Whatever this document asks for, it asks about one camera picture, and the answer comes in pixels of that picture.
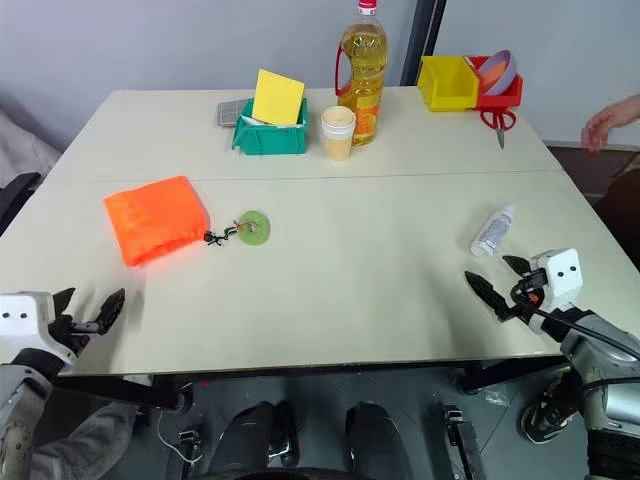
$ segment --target yellow plastic bin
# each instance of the yellow plastic bin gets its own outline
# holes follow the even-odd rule
[[[474,108],[478,77],[463,57],[422,57],[418,88],[434,112]]]

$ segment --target orange bag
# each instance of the orange bag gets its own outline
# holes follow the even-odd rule
[[[105,198],[124,263],[141,265],[202,240],[208,218],[186,177]]]

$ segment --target plastic bottle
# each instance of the plastic bottle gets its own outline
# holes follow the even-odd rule
[[[476,257],[493,255],[496,248],[507,234],[513,224],[513,214],[516,211],[516,204],[507,203],[497,212],[491,215],[480,234],[471,243],[471,253]]]
[[[338,105],[356,114],[353,145],[366,145],[373,140],[387,67],[387,35],[376,20],[377,0],[359,0],[358,20],[342,36],[336,56],[335,89]],[[351,63],[351,78],[346,86],[338,86],[340,55]]]

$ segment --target bottle handle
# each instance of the bottle handle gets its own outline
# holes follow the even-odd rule
[[[342,43],[340,43],[338,45],[338,54],[336,55],[336,76],[335,76],[335,83],[334,83],[336,95],[338,97],[341,97],[342,95],[347,93],[349,91],[349,89],[351,88],[351,81],[349,81],[342,88],[340,88],[338,86],[338,79],[340,77],[340,55],[342,55],[342,52],[344,52],[344,48],[342,48]]]

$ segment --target green plastic bin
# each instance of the green plastic bin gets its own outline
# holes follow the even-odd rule
[[[242,115],[251,117],[253,98],[247,102]],[[298,114],[299,127],[277,127],[275,125],[250,125],[242,117],[236,121],[231,148],[240,147],[246,155],[283,155],[305,153],[305,133],[309,128],[307,99],[302,99]]]

